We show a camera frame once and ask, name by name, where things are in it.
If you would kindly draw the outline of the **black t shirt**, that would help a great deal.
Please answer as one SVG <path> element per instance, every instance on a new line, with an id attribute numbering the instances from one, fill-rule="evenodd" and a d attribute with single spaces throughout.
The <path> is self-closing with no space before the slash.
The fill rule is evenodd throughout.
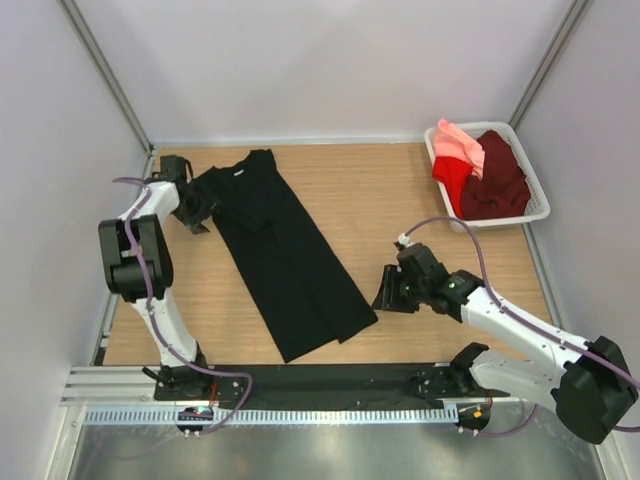
<path id="1" fill-rule="evenodd" d="M 277 169 L 271 150 L 195 185 L 284 362 L 375 324 L 376 313 Z"/>

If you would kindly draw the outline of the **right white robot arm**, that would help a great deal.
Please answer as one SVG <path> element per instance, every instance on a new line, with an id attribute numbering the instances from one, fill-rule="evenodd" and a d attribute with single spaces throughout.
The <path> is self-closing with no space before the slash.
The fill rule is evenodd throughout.
<path id="1" fill-rule="evenodd" d="M 479 328 L 509 344 L 508 358 L 471 343 L 452 360 L 453 389 L 472 396 L 480 389 L 508 393 L 556 414 L 578 438 L 599 445 L 618 429 L 638 401 L 639 389 L 620 347 L 549 325 L 498 296 L 465 270 L 450 273 L 422 243 L 396 242 L 396 264 L 387 265 L 372 307 L 413 314 L 428 306 L 437 314 Z"/>

